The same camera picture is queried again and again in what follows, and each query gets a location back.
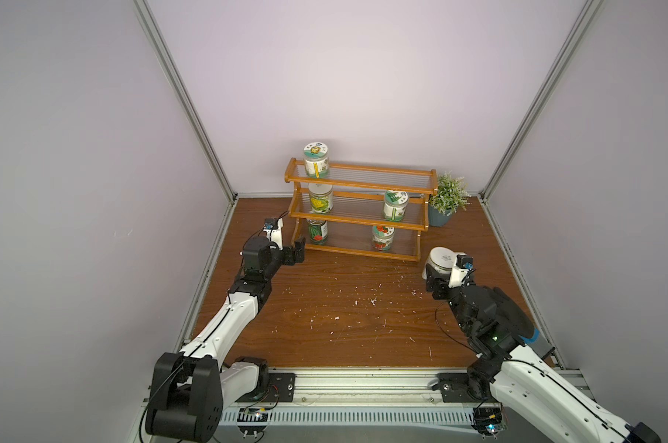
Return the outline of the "white lid seed can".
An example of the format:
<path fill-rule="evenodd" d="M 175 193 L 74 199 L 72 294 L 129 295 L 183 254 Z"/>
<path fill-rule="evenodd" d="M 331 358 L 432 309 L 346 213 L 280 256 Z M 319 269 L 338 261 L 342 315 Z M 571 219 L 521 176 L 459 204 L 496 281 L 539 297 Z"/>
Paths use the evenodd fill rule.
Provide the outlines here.
<path fill-rule="evenodd" d="M 427 279 L 426 268 L 431 265 L 432 268 L 449 280 L 452 269 L 457 264 L 457 254 L 446 247 L 433 247 L 422 269 L 422 278 Z"/>

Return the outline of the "yellow flower seed jar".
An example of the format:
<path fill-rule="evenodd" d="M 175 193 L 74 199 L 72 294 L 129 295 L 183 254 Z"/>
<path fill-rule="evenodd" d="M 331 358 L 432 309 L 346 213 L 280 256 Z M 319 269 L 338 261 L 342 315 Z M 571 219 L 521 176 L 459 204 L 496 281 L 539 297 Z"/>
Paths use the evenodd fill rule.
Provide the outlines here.
<path fill-rule="evenodd" d="M 308 186 L 312 211 L 328 213 L 333 209 L 333 186 L 329 184 L 310 184 Z"/>

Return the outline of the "tomato seed jar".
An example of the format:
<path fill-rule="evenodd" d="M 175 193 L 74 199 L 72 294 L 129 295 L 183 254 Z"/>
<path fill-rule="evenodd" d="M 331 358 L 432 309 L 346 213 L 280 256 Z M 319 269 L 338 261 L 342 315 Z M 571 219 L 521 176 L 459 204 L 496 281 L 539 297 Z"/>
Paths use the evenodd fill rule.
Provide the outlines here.
<path fill-rule="evenodd" d="M 374 225 L 372 227 L 372 246 L 377 251 L 389 251 L 395 237 L 395 228 L 387 225 Z"/>

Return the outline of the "green tree lid seed jar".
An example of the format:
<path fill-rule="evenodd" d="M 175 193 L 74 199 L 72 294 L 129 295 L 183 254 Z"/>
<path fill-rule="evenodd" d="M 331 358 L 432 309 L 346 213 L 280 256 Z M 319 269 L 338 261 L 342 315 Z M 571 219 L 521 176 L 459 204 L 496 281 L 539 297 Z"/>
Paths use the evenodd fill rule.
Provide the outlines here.
<path fill-rule="evenodd" d="M 384 195 L 384 218 L 394 223 L 402 221 L 405 217 L 409 199 L 409 195 L 405 191 L 387 190 Z"/>

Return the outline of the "sunflower seed jar green label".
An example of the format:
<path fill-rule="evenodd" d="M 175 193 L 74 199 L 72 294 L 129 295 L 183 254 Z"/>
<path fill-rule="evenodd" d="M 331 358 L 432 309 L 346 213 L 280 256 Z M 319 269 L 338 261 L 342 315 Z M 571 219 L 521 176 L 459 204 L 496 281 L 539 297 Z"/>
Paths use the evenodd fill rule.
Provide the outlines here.
<path fill-rule="evenodd" d="M 304 168 L 308 177 L 322 179 L 329 175 L 328 146 L 323 142 L 311 142 L 304 149 Z"/>

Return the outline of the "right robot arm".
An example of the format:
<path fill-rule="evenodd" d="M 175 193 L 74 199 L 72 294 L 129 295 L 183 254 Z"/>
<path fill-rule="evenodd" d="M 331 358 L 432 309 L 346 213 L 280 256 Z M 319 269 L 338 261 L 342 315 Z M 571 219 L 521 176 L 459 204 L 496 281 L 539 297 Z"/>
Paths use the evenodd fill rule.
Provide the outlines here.
<path fill-rule="evenodd" d="M 515 411 L 553 442 L 658 442 L 648 425 L 631 425 L 582 393 L 532 348 L 529 316 L 500 288 L 478 285 L 468 269 L 425 268 L 426 289 L 449 306 L 477 359 L 468 392 Z"/>

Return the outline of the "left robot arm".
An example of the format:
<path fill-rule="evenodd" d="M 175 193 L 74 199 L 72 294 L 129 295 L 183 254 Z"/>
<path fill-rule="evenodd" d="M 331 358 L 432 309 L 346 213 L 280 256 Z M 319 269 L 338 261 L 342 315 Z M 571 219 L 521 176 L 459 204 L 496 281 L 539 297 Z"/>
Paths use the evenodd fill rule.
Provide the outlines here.
<path fill-rule="evenodd" d="M 244 357 L 226 365 L 225 359 L 265 306 L 278 270 L 304 262 L 305 245 L 303 237 L 292 245 L 271 236 L 245 242 L 241 269 L 222 308 L 180 351 L 158 358 L 140 419 L 141 435 L 208 442 L 226 408 L 245 395 L 267 393 L 266 360 Z"/>

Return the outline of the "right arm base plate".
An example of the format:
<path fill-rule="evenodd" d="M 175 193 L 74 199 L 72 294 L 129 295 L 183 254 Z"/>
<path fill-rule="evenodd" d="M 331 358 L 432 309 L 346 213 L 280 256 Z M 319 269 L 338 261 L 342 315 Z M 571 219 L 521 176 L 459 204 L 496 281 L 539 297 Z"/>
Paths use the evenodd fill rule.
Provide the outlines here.
<path fill-rule="evenodd" d="M 493 399 L 488 387 L 466 372 L 438 373 L 429 384 L 431 391 L 440 393 L 445 403 L 480 403 Z"/>

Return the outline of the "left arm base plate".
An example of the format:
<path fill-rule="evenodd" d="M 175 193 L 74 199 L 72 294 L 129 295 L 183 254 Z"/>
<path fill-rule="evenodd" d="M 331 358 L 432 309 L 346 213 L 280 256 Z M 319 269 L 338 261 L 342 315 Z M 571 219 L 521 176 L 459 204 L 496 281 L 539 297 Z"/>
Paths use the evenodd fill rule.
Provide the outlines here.
<path fill-rule="evenodd" d="M 239 398 L 239 403 L 290 403 L 294 401 L 296 388 L 294 373 L 272 373 L 268 376 L 267 386 L 258 387 Z"/>

